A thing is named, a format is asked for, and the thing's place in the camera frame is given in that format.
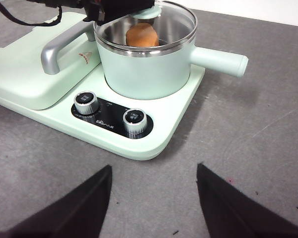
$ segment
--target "glass lid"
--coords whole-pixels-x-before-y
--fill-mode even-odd
[[[156,51],[191,40],[197,18],[181,5],[155,1],[151,9],[94,26],[97,38],[107,45],[127,51]]]

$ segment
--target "pot handle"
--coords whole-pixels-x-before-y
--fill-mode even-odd
[[[243,55],[194,46],[191,52],[191,63],[231,76],[242,77],[248,58]]]
[[[41,63],[46,74],[54,75],[60,72],[57,62],[59,51],[83,33],[86,33],[89,41],[95,41],[92,23],[81,21],[45,45],[41,53]]]

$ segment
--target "black cable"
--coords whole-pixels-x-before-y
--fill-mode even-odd
[[[59,24],[61,22],[62,19],[62,7],[61,6],[57,6],[59,8],[59,15],[57,17],[56,20],[52,21],[52,22],[43,22],[43,23],[26,23],[24,21],[21,21],[17,18],[15,18],[14,16],[11,15],[11,13],[1,4],[0,2],[0,12],[6,17],[8,18],[10,21],[13,21],[17,24],[23,25],[23,26],[55,26],[57,24]]]

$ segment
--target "mint green cooking appliance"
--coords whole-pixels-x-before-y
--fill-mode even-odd
[[[0,48],[0,105],[126,158],[156,157],[180,123],[205,67],[242,76],[247,65],[244,56],[195,47],[195,15],[157,1],[156,17],[164,16],[169,7],[164,4],[190,16],[181,21],[188,29],[194,26],[189,39],[161,38],[158,48],[131,51],[111,38],[105,42],[101,31],[94,35],[95,26],[82,22],[83,14],[66,12],[61,24],[36,27]],[[165,30],[171,38],[177,32]]]

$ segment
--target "saucepan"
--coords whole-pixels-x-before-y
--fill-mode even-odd
[[[158,46],[126,44],[128,30],[143,22],[157,32]],[[243,76],[248,58],[196,47],[197,25],[193,11],[168,1],[156,1],[149,14],[127,15],[102,26],[95,23],[95,38],[108,85],[125,97],[151,100],[181,89],[189,78],[191,64]]]

